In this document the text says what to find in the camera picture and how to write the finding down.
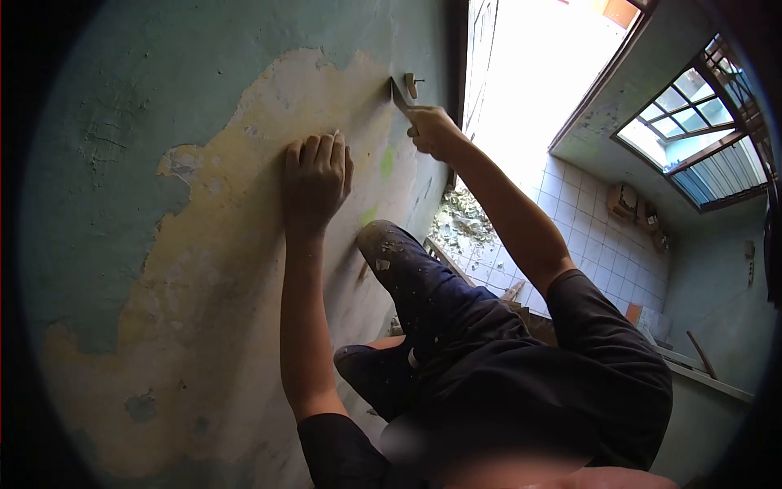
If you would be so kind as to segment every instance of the corrugated metal roof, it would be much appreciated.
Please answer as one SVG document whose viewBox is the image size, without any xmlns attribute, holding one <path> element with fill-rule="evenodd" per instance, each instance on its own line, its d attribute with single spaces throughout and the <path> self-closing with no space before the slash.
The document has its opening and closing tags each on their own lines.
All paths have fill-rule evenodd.
<svg viewBox="0 0 782 489">
<path fill-rule="evenodd" d="M 751 189 L 766 182 L 749 136 L 673 175 L 673 181 L 698 205 Z"/>
</svg>

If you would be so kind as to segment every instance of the hand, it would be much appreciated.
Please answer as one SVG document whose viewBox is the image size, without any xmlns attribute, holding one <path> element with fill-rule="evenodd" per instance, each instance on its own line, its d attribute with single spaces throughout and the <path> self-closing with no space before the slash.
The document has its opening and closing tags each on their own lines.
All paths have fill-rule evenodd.
<svg viewBox="0 0 782 489">
<path fill-rule="evenodd" d="M 407 111 L 407 118 L 413 127 L 407 135 L 421 153 L 431 154 L 435 160 L 449 162 L 454 143 L 469 142 L 442 107 L 415 106 Z"/>
<path fill-rule="evenodd" d="M 345 135 L 312 135 L 288 146 L 282 189 L 287 239 L 322 238 L 326 226 L 350 194 L 353 160 Z"/>
</svg>

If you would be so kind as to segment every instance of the window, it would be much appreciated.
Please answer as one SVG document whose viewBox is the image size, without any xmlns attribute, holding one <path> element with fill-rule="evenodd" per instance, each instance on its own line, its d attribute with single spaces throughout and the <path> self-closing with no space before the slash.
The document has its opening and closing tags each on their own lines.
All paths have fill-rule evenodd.
<svg viewBox="0 0 782 489">
<path fill-rule="evenodd" d="M 776 178 L 768 131 L 738 61 L 717 34 L 612 136 L 699 212 L 756 196 Z"/>
<path fill-rule="evenodd" d="M 618 137 L 662 173 L 736 130 L 714 88 L 690 67 L 666 87 Z"/>
</svg>

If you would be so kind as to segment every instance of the black shirt sleeve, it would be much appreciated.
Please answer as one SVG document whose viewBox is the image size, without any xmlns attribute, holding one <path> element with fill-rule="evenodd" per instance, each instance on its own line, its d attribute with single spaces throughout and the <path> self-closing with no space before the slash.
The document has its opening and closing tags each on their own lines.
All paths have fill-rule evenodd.
<svg viewBox="0 0 782 489">
<path fill-rule="evenodd" d="M 581 271 L 559 275 L 546 299 L 560 348 L 671 392 L 662 357 Z"/>
<path fill-rule="evenodd" d="M 389 462 L 347 416 L 326 413 L 299 423 L 299 439 L 317 489 L 381 487 Z"/>
</svg>

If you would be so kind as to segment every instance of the thigh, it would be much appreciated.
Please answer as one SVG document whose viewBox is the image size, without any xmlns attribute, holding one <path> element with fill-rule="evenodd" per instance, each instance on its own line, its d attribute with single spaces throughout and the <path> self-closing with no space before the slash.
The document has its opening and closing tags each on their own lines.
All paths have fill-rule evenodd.
<svg viewBox="0 0 782 489">
<path fill-rule="evenodd" d="M 357 241 L 416 347 L 446 332 L 471 305 L 497 298 L 485 287 L 471 287 L 390 221 L 369 223 Z"/>
<path fill-rule="evenodd" d="M 385 421 L 400 414 L 414 370 L 407 361 L 410 346 L 376 350 L 368 345 L 350 345 L 334 354 L 334 366 L 341 377 Z"/>
</svg>

